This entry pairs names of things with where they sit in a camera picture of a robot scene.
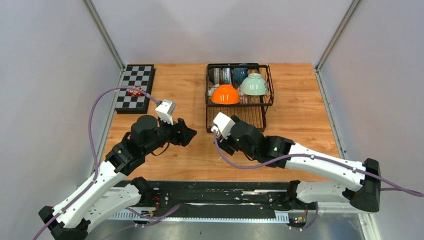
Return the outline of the black wire dish rack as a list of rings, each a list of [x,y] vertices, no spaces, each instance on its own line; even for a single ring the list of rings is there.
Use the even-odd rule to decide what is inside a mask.
[[[211,102],[211,97],[208,96],[208,90],[214,84],[208,80],[208,70],[212,66],[227,68],[230,64],[232,71],[232,86],[237,90],[240,96],[240,102],[237,104],[216,104]],[[233,80],[233,70],[234,68],[241,63],[209,63],[206,66],[206,75],[205,75],[205,127],[206,132],[211,133],[211,127],[213,124],[213,119],[215,116],[222,112],[227,116],[236,115],[242,121],[247,122],[248,124],[254,125],[259,128],[260,131],[264,131],[267,126],[266,113],[268,107],[272,106],[274,103],[274,86],[271,75],[271,68],[267,64],[259,63],[247,63],[245,68],[248,69],[248,75],[251,73],[259,73],[265,79],[268,85],[268,93],[260,96],[246,95],[241,92],[240,85],[234,82]]]

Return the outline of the white orange bowl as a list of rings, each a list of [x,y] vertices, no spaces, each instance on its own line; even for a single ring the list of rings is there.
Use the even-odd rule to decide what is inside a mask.
[[[240,95],[232,85],[222,84],[214,91],[210,101],[214,104],[234,105],[240,102]]]

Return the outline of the celadon green bowl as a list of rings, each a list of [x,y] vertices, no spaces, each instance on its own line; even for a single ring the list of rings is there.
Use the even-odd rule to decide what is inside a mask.
[[[269,88],[260,73],[250,73],[242,81],[240,91],[249,96],[263,96],[269,92]]]

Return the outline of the teal dashed pattern bowl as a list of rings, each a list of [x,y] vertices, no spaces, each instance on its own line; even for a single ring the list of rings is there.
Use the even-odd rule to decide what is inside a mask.
[[[211,86],[208,90],[208,96],[211,97],[214,93],[214,91],[220,86],[219,83],[214,84],[213,86]]]

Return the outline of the beige interior bowl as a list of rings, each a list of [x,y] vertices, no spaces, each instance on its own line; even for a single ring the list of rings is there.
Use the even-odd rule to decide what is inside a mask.
[[[222,81],[222,67],[212,66],[208,69],[208,81],[214,85],[221,84]]]

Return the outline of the white blue striped bowl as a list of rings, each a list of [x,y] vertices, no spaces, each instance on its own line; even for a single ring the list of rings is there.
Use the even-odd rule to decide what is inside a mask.
[[[233,84],[233,76],[232,76],[232,69],[230,68],[230,64],[228,64],[228,67],[223,67],[221,70],[221,78],[222,82],[225,85],[232,85]]]

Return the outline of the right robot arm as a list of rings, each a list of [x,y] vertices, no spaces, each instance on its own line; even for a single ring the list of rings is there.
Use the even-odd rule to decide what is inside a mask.
[[[307,148],[291,139],[263,135],[254,125],[235,115],[220,112],[211,131],[219,152],[242,152],[257,168],[293,169],[325,178],[325,181],[292,180],[284,203],[292,209],[314,202],[349,203],[352,207],[376,213],[380,210],[381,172],[377,160],[341,159]]]

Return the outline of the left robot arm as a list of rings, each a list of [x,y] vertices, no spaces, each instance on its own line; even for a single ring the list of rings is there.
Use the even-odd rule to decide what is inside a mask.
[[[103,198],[112,187],[145,163],[147,155],[164,145],[187,146],[197,131],[182,118],[171,123],[143,115],[106,155],[105,160],[74,193],[38,213],[55,240],[84,240],[98,224],[127,207],[149,206],[154,190],[143,177],[134,178],[117,193]]]

